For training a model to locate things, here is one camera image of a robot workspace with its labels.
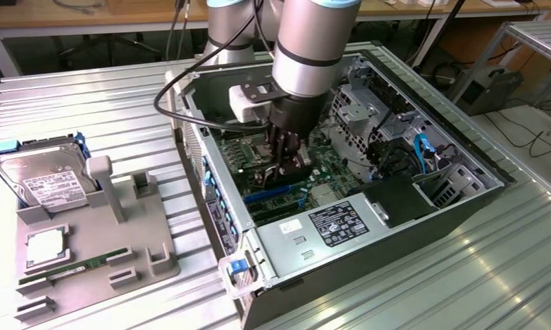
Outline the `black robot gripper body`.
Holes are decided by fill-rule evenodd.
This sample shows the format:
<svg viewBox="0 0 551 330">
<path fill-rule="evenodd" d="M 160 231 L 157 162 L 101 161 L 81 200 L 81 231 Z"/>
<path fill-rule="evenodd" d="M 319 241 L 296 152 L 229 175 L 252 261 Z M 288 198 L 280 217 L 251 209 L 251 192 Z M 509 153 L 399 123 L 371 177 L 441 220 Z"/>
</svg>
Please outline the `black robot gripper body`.
<svg viewBox="0 0 551 330">
<path fill-rule="evenodd" d="M 317 126 L 328 93 L 304 98 L 287 96 L 272 102 L 268 115 L 271 135 L 292 133 L 299 138 L 307 138 Z"/>
</svg>

